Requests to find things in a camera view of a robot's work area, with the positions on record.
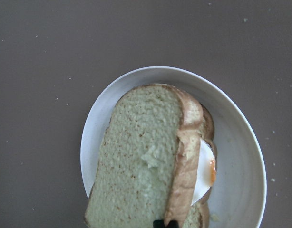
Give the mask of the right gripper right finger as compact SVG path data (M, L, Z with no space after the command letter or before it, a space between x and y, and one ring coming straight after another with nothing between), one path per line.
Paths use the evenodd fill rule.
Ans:
M179 224L176 220L171 220L168 223L167 228L179 228Z

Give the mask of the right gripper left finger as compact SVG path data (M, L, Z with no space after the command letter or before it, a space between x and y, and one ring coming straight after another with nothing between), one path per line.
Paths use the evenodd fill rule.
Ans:
M164 221L163 220L153 221L153 228L164 228Z

